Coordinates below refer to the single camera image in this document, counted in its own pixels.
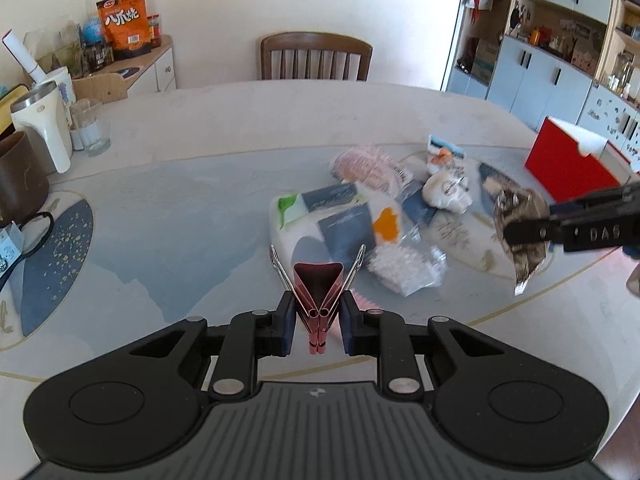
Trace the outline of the red cardboard box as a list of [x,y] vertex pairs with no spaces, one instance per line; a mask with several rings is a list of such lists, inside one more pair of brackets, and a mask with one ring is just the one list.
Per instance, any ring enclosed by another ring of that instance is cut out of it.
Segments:
[[542,123],[525,168],[558,203],[639,181],[611,141],[554,117]]

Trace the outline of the pink binder clip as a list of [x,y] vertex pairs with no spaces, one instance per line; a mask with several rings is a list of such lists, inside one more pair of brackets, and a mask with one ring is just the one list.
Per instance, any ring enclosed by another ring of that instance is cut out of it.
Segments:
[[365,244],[360,245],[348,271],[340,262],[299,262],[293,266],[293,276],[289,276],[277,249],[273,245],[269,247],[273,269],[295,298],[297,315],[307,331],[310,354],[326,352],[326,335],[337,315],[338,303],[362,267],[366,249]]

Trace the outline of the silver foil snack packet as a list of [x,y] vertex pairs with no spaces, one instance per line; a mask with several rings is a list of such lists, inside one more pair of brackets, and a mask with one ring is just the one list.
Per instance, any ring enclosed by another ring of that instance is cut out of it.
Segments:
[[494,225],[503,251],[514,265],[514,295],[520,296],[547,258],[550,207],[532,188],[503,188],[494,208]]

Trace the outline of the bag of white beads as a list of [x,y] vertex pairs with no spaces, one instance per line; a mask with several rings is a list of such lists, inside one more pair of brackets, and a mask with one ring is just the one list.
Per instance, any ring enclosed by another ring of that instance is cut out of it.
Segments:
[[412,226],[398,243],[378,244],[366,259],[367,270],[397,295],[409,297],[439,287],[448,271],[446,255]]

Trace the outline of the paper tissue pack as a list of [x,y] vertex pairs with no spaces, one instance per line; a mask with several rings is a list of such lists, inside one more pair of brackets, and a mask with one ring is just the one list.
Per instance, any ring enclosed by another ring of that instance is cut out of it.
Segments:
[[352,265],[361,246],[397,244],[404,230],[399,204],[361,183],[342,183],[274,198],[271,244],[288,272],[296,263]]

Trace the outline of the pink patterned wipes pack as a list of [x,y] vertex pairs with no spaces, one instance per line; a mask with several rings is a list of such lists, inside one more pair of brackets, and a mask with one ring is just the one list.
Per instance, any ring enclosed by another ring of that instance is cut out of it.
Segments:
[[359,182],[372,190],[397,198],[413,180],[413,173],[374,145],[359,145],[335,157],[331,174]]

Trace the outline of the white blue sachet packet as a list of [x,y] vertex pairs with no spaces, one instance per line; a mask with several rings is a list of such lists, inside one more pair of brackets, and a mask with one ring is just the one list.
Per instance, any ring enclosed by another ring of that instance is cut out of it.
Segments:
[[433,170],[454,168],[465,159],[462,148],[432,134],[428,136],[427,153],[427,165]]

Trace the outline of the left dark blue placemat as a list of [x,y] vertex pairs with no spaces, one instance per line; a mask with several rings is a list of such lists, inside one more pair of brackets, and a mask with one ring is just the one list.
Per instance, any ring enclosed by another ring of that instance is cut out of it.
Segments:
[[78,278],[92,242],[93,211],[78,200],[58,214],[40,212],[26,226],[29,255],[3,287],[11,293],[3,328],[23,338],[47,321]]

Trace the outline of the clear glass cup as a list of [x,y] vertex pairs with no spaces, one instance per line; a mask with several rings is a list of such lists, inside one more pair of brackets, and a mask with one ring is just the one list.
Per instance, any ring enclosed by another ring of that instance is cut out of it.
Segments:
[[88,156],[98,156],[111,147],[108,122],[103,117],[103,103],[80,99],[70,107],[75,131]]

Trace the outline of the brown mug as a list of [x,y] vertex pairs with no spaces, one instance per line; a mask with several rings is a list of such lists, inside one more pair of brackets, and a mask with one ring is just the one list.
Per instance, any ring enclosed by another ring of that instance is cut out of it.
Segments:
[[27,223],[47,219],[47,231],[26,254],[36,252],[54,227],[52,214],[41,211],[49,196],[49,181],[27,134],[15,131],[1,141],[1,266],[7,268],[24,250],[22,229]]

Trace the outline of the white sideboard cabinet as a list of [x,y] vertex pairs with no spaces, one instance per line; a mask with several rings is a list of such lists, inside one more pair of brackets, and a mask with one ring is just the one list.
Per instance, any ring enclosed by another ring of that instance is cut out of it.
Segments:
[[174,43],[162,36],[150,53],[106,66],[88,77],[73,81],[77,99],[96,99],[103,104],[177,89]]

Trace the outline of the wooden dining chair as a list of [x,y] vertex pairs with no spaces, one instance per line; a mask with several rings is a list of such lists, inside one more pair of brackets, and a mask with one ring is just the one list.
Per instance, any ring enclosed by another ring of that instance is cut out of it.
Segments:
[[261,80],[366,81],[373,47],[329,32],[280,32],[259,46]]

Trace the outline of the white thermos jug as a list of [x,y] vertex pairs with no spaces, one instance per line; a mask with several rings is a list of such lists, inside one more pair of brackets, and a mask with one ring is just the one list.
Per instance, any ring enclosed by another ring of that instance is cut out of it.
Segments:
[[73,145],[58,86],[38,84],[10,106],[16,130],[24,131],[45,174],[70,170]]

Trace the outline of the orange snack bag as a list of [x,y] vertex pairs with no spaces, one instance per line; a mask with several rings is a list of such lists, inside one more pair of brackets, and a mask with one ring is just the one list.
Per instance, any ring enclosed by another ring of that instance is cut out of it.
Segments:
[[152,40],[145,0],[101,0],[96,4],[105,41],[115,61],[150,53]]

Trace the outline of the grey wall cabinet unit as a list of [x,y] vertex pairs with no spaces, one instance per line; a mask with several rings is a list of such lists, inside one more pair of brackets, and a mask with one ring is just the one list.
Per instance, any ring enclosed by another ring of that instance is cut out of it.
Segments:
[[639,132],[639,0],[460,0],[442,90],[623,150]]

